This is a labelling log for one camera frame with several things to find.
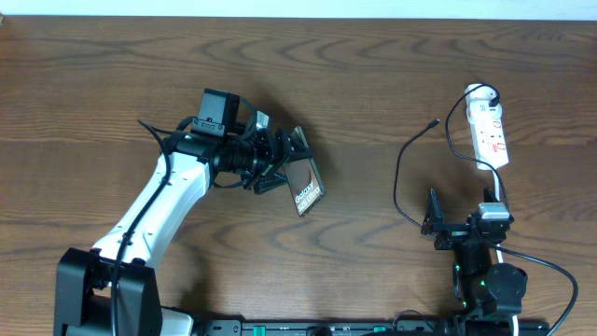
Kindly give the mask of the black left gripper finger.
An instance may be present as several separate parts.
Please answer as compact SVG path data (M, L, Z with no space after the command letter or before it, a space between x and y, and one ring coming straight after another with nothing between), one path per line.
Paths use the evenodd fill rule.
M296 127L292 133L279 129L277 139L281 145L282 162L294 162L312 158L306 137L301 127Z
M262 176L253 186L255 194L264 194L273 189L279 188L287 184L286 175L282 173L275 173L270 177Z

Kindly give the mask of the gold Samsung Galaxy smartphone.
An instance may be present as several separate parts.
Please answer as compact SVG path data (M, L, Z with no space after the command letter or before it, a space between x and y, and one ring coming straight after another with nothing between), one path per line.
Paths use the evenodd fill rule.
M311 159L285 162L283 168L296 211L304 217L326 196L313 153Z

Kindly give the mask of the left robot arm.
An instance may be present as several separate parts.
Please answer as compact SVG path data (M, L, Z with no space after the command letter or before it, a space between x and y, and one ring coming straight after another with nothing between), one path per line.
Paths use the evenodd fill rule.
M263 194L288 186L299 216L325 195L304 133L274 131L242 97L204 91L197 116L171 132L148 126L160 146L153 175L126 214L91 249L68 249L56 272L56 335L202 335L198 317L160 302L157 270L194 204L221 173Z

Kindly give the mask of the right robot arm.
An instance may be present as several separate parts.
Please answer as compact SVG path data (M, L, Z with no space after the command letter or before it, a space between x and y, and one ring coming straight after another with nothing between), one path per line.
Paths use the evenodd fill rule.
M430 190L422 234L435 237L436 250L451 250L455 297L464 310L446 323L454 335L510 335L512 318L521 313L527 273L509 263L492 261L491 250L507 238L514 217L490 189L464 223L445 221L437 194Z

